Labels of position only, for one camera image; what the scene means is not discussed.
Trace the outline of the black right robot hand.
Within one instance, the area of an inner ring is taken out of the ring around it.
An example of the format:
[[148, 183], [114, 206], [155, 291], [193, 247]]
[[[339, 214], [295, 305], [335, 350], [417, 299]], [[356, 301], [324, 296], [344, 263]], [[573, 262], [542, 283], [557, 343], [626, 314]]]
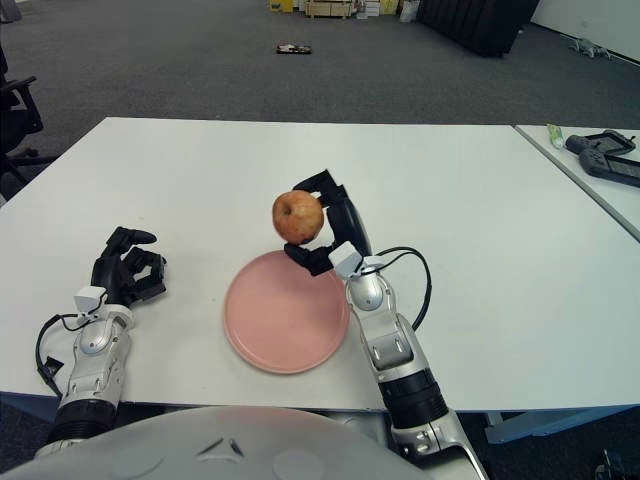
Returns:
[[318, 276], [333, 269], [329, 254], [345, 242], [350, 242], [362, 257], [372, 255], [370, 242], [356, 207], [345, 187], [337, 185], [328, 170], [299, 182], [293, 189], [320, 194], [319, 201], [327, 214], [334, 241], [329, 246], [313, 250], [286, 243], [284, 252], [291, 260], [312, 276]]

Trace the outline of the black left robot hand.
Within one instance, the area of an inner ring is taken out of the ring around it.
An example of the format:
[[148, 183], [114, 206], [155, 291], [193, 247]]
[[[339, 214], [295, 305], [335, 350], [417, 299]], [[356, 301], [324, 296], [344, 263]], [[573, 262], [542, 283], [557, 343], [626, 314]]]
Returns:
[[143, 230], [118, 226], [95, 260], [91, 286], [103, 287], [106, 304], [130, 307], [166, 291], [164, 267], [166, 259], [139, 245], [155, 243], [157, 237]]

